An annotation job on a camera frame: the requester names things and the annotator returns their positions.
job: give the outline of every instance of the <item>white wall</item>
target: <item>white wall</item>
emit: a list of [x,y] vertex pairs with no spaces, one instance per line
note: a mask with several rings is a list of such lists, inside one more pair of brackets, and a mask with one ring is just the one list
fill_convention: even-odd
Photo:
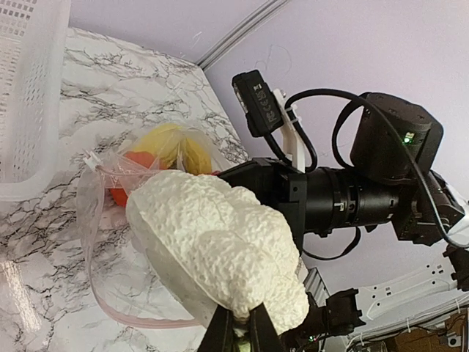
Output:
[[[469,196],[469,2],[292,1],[207,72],[248,151],[266,155],[264,142],[250,137],[231,88],[233,75],[254,68],[271,88],[281,87],[289,95],[333,87],[388,92],[421,104],[446,132],[434,169]],[[320,163],[336,165],[330,133],[344,101],[315,98],[298,105]],[[355,119],[345,126],[343,153],[350,150],[357,123]],[[338,254],[352,237],[353,230],[336,231],[327,239],[310,235],[306,248],[325,256]],[[320,267],[334,292],[405,274],[443,247],[398,242],[387,226],[365,234],[344,259],[307,263]]]
[[73,0],[70,25],[195,62],[265,0]]

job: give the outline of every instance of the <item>white basket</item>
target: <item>white basket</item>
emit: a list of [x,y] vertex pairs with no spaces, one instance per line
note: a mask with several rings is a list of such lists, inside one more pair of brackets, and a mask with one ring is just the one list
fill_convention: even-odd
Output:
[[0,201],[54,174],[70,0],[0,0]]

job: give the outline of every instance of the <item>cauliflower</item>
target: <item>cauliflower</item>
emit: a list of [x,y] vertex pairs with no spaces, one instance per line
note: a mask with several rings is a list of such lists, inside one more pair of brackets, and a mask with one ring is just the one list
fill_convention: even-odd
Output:
[[130,195],[126,214],[162,283],[205,327],[217,304],[245,320],[264,303],[278,334],[305,319],[288,223],[248,189],[163,171]]

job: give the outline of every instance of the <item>transparent plastic bag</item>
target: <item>transparent plastic bag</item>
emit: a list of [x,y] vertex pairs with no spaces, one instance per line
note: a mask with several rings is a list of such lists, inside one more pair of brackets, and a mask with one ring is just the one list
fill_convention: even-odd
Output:
[[[201,131],[172,127],[173,131],[160,136],[168,139],[165,143],[157,140],[159,133],[154,133],[154,129],[130,141],[118,152],[88,158],[90,167],[83,171],[78,182],[77,225],[92,292],[107,315],[138,328],[173,329],[199,323],[151,269],[145,256],[146,249],[127,223],[125,208],[116,203],[110,190],[122,189],[130,195],[155,173],[162,172],[161,169],[207,173],[207,156],[210,157],[210,173],[229,167],[226,159]],[[189,144],[197,145],[188,146],[187,138],[191,139]],[[197,160],[200,148],[204,151],[202,161]],[[129,153],[152,153],[154,161],[151,165],[142,166],[136,159],[126,157]]]

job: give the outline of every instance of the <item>marble tabletop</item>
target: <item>marble tabletop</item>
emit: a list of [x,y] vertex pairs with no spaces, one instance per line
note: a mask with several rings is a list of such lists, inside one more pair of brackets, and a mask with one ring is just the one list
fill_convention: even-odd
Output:
[[83,150],[105,152],[166,121],[199,125],[233,164],[247,158],[199,67],[68,30],[56,175],[38,197],[0,207],[0,351],[196,349],[203,328],[134,329],[110,319],[91,293],[76,230]]

